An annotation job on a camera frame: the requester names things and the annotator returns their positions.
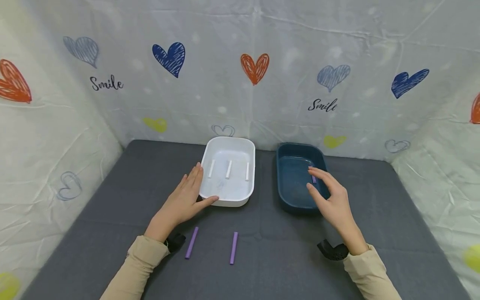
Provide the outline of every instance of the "left hand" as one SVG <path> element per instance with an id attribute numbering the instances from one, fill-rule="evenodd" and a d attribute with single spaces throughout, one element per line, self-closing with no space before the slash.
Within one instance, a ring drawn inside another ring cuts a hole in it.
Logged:
<path id="1" fill-rule="evenodd" d="M 200 163 L 193 167 L 188 176 L 183 175 L 176 189 L 150 221 L 144 236 L 163 243 L 175 226 L 191 219 L 218 200 L 218 196 L 211 196 L 197 202 L 203 176 L 204 169 Z"/>

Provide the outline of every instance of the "forearm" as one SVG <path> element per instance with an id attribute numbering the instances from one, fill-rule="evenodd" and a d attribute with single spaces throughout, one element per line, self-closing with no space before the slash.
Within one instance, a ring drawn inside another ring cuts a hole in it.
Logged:
<path id="1" fill-rule="evenodd" d="M 349 254 L 344 265 L 366 300 L 401 300 L 373 246 L 361 255 Z"/>
<path id="2" fill-rule="evenodd" d="M 137 237 L 100 300 L 140 300 L 153 269 L 168 254 L 163 243 L 145 236 Z"/>
<path id="3" fill-rule="evenodd" d="M 375 248 L 368 245 L 356 224 L 339 230 L 350 254 L 344 260 L 345 271 L 366 300 L 401 300 L 388 278 Z"/>

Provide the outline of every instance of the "wrist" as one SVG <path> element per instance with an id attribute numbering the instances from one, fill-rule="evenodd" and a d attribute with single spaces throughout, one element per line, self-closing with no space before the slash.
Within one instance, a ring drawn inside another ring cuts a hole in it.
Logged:
<path id="1" fill-rule="evenodd" d="M 164 243 L 175 228 L 175 222 L 155 216 L 148 225 L 144 236 Z"/>
<path id="2" fill-rule="evenodd" d="M 360 228 L 355 222 L 349 226 L 345 226 L 338 232 L 351 255 L 360 255 L 370 249 L 360 231 Z"/>

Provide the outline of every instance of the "white plastic tray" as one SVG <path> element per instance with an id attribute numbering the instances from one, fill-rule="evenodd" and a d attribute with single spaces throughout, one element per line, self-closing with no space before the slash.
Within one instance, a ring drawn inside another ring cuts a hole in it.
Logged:
<path id="1" fill-rule="evenodd" d="M 255 183 L 255 144 L 238 137 L 218 136 L 208 141 L 202 158 L 204 178 L 200 196 L 217 195 L 213 205 L 239 207 L 247 203 Z"/>

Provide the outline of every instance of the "sleeve cuff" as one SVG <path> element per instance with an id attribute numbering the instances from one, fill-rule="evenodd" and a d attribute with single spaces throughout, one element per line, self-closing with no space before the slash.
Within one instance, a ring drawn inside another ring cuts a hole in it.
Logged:
<path id="1" fill-rule="evenodd" d="M 366 275 L 375 275 L 376 273 L 386 273 L 386 268 L 377 250 L 372 245 L 368 245 L 369 250 L 360 255 L 351 255 L 344 259 L 345 271 L 349 274 L 355 274 L 358 277 Z"/>
<path id="2" fill-rule="evenodd" d="M 153 268 L 158 266 L 162 259 L 169 254 L 165 244 L 143 235 L 138 236 L 128 249 L 129 256 L 133 256 Z"/>

